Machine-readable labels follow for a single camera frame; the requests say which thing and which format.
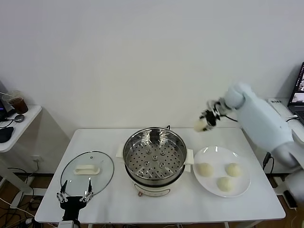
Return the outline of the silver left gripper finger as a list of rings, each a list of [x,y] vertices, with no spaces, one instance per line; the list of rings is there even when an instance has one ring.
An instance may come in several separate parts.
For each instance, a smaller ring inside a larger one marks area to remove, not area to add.
[[[91,184],[91,180],[89,180],[88,189],[85,192],[85,195],[81,198],[81,202],[88,202],[93,197],[93,188]]]
[[[68,199],[66,197],[66,187],[67,187],[67,180],[61,186],[60,191],[57,192],[57,199],[58,199],[59,202],[67,202],[68,201]]]

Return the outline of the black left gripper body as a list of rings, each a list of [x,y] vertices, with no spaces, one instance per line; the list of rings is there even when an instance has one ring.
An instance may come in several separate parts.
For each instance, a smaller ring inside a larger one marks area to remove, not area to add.
[[[86,207],[86,201],[81,196],[71,196],[62,199],[60,207],[64,210],[63,220],[78,220],[80,210]]]

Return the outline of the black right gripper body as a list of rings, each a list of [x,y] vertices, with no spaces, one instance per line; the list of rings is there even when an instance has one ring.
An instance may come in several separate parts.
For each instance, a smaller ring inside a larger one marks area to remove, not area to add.
[[[208,126],[214,127],[216,126],[218,120],[218,114],[214,111],[206,111],[206,121]]]

